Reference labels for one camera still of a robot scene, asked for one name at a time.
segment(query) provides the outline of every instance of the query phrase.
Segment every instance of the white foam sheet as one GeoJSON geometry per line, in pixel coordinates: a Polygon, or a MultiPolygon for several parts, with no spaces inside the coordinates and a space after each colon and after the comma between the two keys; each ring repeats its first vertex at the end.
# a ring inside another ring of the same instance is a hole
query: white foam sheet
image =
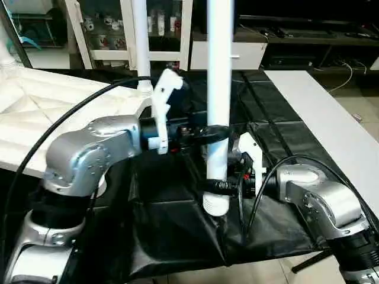
{"type": "MultiPolygon", "coordinates": [[[[38,138],[78,102],[105,83],[20,67],[0,79],[0,168],[16,171],[38,138]]],[[[149,100],[135,89],[117,87],[90,102],[58,127],[40,147],[24,173],[42,177],[45,153],[61,133],[83,128],[108,115],[139,116],[149,100]]]]}
{"type": "Polygon", "coordinates": [[[379,143],[307,72],[265,73],[379,217],[379,143]]]}

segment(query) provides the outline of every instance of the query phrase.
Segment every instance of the metal stand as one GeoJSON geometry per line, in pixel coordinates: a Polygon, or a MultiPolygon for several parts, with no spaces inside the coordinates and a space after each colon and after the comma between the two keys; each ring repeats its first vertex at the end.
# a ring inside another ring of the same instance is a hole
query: metal stand
{"type": "Polygon", "coordinates": [[[330,250],[325,250],[322,253],[319,253],[318,255],[306,260],[305,262],[300,263],[300,264],[292,267],[291,270],[293,273],[296,274],[299,271],[301,271],[301,270],[303,270],[309,266],[312,266],[312,265],[316,264],[317,262],[320,262],[321,260],[323,260],[323,259],[325,259],[331,255],[333,255],[333,253],[330,250]]]}

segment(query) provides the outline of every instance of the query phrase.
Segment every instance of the white padded surface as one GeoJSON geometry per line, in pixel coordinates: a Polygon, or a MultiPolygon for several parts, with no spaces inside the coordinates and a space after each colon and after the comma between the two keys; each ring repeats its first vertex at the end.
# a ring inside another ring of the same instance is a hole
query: white padded surface
{"type": "MultiPolygon", "coordinates": [[[[17,76],[0,82],[0,167],[15,171],[29,149],[67,110],[105,83],[21,67],[17,76]]],[[[40,177],[45,152],[61,133],[78,130],[107,115],[139,115],[149,101],[135,89],[117,87],[71,116],[45,141],[25,173],[40,177]]]]}

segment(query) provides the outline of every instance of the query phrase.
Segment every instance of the white table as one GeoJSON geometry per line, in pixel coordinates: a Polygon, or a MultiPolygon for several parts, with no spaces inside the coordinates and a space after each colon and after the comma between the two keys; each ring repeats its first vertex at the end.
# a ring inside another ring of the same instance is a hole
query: white table
{"type": "Polygon", "coordinates": [[[379,216],[379,143],[306,71],[266,74],[379,216]]]}

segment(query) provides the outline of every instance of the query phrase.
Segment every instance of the white shelf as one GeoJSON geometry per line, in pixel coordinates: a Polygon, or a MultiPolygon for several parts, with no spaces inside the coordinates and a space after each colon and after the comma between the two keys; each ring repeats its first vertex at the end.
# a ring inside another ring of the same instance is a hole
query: white shelf
{"type": "MultiPolygon", "coordinates": [[[[77,0],[65,0],[69,18],[78,42],[83,63],[86,69],[95,67],[93,60],[127,60],[130,70],[136,70],[137,52],[134,35],[133,7],[131,0],[120,0],[121,14],[124,23],[124,33],[127,50],[88,50],[82,29],[83,15],[77,0]]],[[[180,51],[151,51],[151,61],[179,61],[179,68],[188,70],[190,55],[191,19],[193,0],[182,1],[182,22],[180,51]]]]}

